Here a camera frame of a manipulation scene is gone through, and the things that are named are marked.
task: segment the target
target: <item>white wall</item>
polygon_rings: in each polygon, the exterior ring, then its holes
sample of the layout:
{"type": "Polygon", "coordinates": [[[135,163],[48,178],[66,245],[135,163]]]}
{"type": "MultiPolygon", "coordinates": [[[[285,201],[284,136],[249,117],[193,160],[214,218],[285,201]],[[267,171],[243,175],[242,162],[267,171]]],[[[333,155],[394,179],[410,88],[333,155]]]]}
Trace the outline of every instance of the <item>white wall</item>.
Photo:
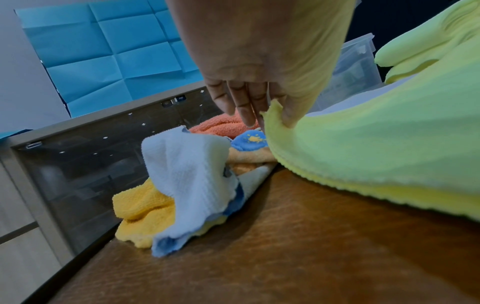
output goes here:
{"type": "Polygon", "coordinates": [[[0,0],[0,133],[70,118],[14,10],[81,2],[91,1],[0,0]]]}

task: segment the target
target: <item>plastic container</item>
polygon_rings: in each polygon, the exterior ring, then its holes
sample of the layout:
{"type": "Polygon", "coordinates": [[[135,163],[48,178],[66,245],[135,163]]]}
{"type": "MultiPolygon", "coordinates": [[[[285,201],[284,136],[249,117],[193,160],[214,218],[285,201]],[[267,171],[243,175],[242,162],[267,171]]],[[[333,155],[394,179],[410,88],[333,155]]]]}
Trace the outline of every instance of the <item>plastic container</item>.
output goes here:
{"type": "Polygon", "coordinates": [[[374,62],[373,38],[370,33],[343,44],[332,78],[309,113],[324,110],[350,96],[383,86],[374,62]]]}

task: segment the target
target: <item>orange towel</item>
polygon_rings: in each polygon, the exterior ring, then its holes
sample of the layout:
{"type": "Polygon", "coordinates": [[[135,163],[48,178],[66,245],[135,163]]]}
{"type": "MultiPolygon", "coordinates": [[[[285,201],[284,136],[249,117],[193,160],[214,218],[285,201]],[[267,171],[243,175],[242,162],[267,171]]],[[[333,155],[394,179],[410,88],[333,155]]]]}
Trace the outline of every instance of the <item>orange towel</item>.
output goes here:
{"type": "Polygon", "coordinates": [[[218,136],[227,136],[232,139],[238,135],[248,131],[259,128],[259,123],[255,122],[255,125],[251,128],[247,127],[240,118],[238,111],[235,111],[235,115],[229,116],[227,114],[221,114],[210,118],[207,121],[202,122],[198,126],[190,128],[190,132],[199,134],[212,134],[218,136]]]}

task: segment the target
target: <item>hand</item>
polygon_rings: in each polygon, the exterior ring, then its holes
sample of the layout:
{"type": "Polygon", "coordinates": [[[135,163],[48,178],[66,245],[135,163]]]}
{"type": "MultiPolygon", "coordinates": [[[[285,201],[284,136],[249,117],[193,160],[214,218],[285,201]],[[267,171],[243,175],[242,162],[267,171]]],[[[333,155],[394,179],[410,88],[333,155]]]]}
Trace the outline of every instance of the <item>hand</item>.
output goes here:
{"type": "Polygon", "coordinates": [[[263,126],[267,93],[293,127],[327,86],[356,0],[167,0],[217,106],[263,126]],[[227,94],[224,83],[231,93],[227,94]]]}

